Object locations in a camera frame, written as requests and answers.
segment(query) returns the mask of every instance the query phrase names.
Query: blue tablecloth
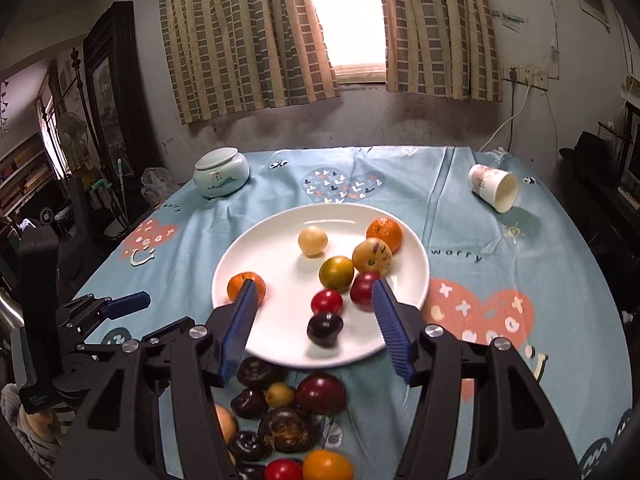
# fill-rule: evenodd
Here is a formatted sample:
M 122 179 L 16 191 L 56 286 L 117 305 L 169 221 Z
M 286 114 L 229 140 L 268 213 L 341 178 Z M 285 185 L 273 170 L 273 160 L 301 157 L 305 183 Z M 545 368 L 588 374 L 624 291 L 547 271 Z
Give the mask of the blue tablecloth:
M 532 371 L 539 355 L 548 356 L 541 385 L 577 458 L 583 457 L 588 467 L 594 450 L 597 454 L 610 446 L 631 407 L 628 354 L 616 308 L 580 234 L 519 160 L 468 148 L 414 146 L 282 150 L 249 153 L 247 159 L 251 177 L 242 189 L 207 200 L 189 182 L 91 277 L 80 294 L 119 297 L 146 290 L 152 303 L 142 312 L 105 322 L 90 342 L 140 338 L 182 316 L 204 322 L 212 309 L 213 272 L 242 232 L 310 199 L 362 202 L 398 216 L 421 237 L 431 266 L 426 316 L 454 333 L 464 329 L 457 335 L 479 342 L 493 331 L 509 336 L 523 356 L 533 354 L 525 357 Z M 509 212 L 498 214 L 467 189 L 466 176 L 475 163 L 518 175 L 520 192 Z M 342 196 L 331 186 L 316 186 L 319 193 L 309 194 L 318 171 L 336 171 L 347 182 L 366 179 L 365 192 Z M 132 254 L 133 261 L 153 257 L 132 266 Z M 468 312 L 481 313 L 474 317 L 476 324 L 454 318 Z M 419 392 L 394 375 L 385 352 L 332 373 L 346 384 L 350 402 L 332 424 L 324 421 L 325 447 L 346 455 L 357 479 L 392 478 Z M 289 381 L 295 384 L 302 377 L 292 372 Z M 240 389 L 234 380 L 216 391 L 216 400 L 228 407 Z M 161 412 L 168 470 L 179 475 L 170 391 L 162 396 Z M 452 476 L 466 467 L 471 414 L 472 402 L 466 400 Z M 242 426 L 255 429 L 252 423 Z

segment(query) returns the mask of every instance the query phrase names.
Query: paper cup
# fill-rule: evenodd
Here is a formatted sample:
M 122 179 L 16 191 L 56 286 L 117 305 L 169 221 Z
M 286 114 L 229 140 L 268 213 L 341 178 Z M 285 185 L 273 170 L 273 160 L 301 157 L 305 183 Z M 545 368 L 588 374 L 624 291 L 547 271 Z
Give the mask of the paper cup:
M 469 189 L 498 213 L 506 213 L 518 195 L 518 177 L 509 171 L 476 164 L 466 178 Z

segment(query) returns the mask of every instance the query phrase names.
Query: transparent plastic bag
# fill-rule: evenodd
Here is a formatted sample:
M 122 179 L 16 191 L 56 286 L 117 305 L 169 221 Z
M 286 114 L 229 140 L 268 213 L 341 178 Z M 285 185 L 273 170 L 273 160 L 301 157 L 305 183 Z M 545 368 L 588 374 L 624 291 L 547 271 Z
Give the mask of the transparent plastic bag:
M 167 168 L 146 168 L 140 182 L 142 182 L 142 196 L 152 207 L 158 207 L 180 189 Z

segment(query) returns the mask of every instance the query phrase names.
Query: plate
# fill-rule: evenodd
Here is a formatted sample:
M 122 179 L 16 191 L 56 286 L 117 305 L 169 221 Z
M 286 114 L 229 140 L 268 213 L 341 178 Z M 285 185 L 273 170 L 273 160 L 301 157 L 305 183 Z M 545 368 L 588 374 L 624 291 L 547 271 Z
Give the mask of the plate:
M 313 315 L 310 302 L 322 290 L 318 271 L 332 256 L 351 257 L 365 240 L 367 227 L 387 216 L 402 227 L 402 246 L 387 275 L 396 298 L 420 307 L 427 298 L 429 262 L 413 231 L 395 216 L 366 205 L 313 204 L 277 213 L 245 231 L 222 256 L 213 275 L 214 308 L 229 303 L 226 284 L 239 272 L 256 272 L 267 284 L 267 295 L 255 317 L 246 350 L 271 363 L 292 368 L 329 368 L 352 363 L 385 347 L 376 316 L 363 312 L 342 295 L 344 328 L 338 345 L 324 349 L 306 336 Z M 317 258 L 307 258 L 298 247 L 300 230 L 323 229 L 329 243 Z

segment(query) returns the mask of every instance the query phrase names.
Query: red heart print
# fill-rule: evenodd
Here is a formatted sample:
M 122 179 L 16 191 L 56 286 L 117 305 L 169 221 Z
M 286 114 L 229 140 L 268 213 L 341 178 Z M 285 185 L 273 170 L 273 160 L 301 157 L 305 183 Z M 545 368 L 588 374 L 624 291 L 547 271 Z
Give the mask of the red heart print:
M 134 249 L 143 251 L 145 248 L 158 247 L 170 240 L 177 232 L 178 226 L 161 225 L 155 218 L 149 218 L 124 239 L 119 260 L 129 258 Z
M 422 316 L 461 340 L 489 344 L 501 336 L 519 348 L 529 339 L 536 314 L 529 298 L 517 290 L 500 290 L 481 303 L 462 285 L 433 278 Z M 463 399 L 471 399 L 473 394 L 473 381 L 464 380 Z

